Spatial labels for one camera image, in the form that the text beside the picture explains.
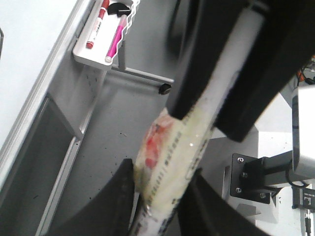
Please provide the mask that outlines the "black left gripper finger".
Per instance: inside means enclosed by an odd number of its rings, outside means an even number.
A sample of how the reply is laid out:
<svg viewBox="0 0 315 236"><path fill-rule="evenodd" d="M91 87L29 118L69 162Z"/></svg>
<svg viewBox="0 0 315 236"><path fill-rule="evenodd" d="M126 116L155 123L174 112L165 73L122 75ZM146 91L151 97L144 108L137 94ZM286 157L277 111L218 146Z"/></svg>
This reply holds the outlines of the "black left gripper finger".
<svg viewBox="0 0 315 236"><path fill-rule="evenodd" d="M182 119L205 90L227 40L245 8L244 0L191 0L179 61L166 102Z"/></svg>
<svg viewBox="0 0 315 236"><path fill-rule="evenodd" d="M244 140L275 95L315 54L315 2L268 3L265 23L215 123L236 142Z"/></svg>
<svg viewBox="0 0 315 236"><path fill-rule="evenodd" d="M133 161L125 158L100 192L47 236L126 236L134 205Z"/></svg>
<svg viewBox="0 0 315 236"><path fill-rule="evenodd" d="M193 175L178 207L183 236L267 236L219 196L202 176Z"/></svg>

